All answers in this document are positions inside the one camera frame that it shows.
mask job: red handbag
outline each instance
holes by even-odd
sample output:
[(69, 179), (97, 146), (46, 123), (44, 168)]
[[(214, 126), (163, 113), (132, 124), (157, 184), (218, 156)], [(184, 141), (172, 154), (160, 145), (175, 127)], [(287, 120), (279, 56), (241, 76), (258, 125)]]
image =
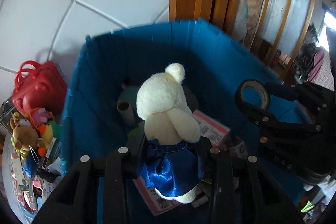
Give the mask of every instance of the red handbag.
[[(25, 65), (35, 69), (23, 68)], [(15, 75), (14, 87), (12, 101), (22, 114), (36, 107), (44, 107), (53, 114), (63, 110), (67, 85), (51, 61), (42, 65), (33, 60), (24, 62)]]

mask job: brown plush toy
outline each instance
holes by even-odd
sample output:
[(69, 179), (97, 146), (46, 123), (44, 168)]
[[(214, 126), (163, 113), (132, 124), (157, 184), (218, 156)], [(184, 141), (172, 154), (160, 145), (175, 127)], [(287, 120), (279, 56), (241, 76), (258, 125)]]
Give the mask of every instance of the brown plush toy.
[(13, 129), (12, 144), (14, 148), (23, 155), (27, 155), (31, 146), (34, 151), (38, 148), (38, 154), (41, 157), (45, 156), (44, 140), (39, 138), (35, 128), (27, 119), (21, 119), (18, 112), (15, 112), (12, 116), (10, 126)]

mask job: white tile wall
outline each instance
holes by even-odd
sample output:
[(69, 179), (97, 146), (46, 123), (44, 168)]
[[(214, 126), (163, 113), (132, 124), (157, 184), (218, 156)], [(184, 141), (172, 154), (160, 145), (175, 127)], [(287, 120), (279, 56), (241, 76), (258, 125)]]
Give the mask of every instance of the white tile wall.
[(0, 103), (10, 96), (22, 62), (53, 60), (69, 83), (86, 35), (168, 21), (168, 5), (169, 0), (0, 0)]

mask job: blue satin dress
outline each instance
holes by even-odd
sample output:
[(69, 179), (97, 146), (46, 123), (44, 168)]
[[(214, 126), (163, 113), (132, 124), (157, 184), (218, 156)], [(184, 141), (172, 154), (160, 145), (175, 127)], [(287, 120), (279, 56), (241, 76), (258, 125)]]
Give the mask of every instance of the blue satin dress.
[(141, 176), (147, 187), (173, 198), (188, 193), (200, 182), (203, 174), (195, 144), (181, 141), (160, 145), (155, 139), (147, 142), (146, 149)]

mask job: barcode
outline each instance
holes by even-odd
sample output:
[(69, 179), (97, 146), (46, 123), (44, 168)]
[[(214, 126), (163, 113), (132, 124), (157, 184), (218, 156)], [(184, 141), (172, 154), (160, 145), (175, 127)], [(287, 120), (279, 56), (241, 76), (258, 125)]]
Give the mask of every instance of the barcode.
[(215, 132), (208, 132), (207, 133), (207, 135), (206, 135), (206, 137), (208, 137), (209, 138), (209, 140), (211, 140), (212, 142), (215, 142), (216, 141), (216, 139), (218, 138), (218, 134), (217, 133), (215, 133)]
[(204, 134), (209, 130), (209, 127), (205, 126), (203, 129), (202, 129), (202, 132), (201, 132), (201, 135), (204, 136)]
[(156, 198), (155, 201), (158, 203), (158, 205), (160, 206), (161, 210), (169, 207), (168, 201), (165, 200), (164, 198)]

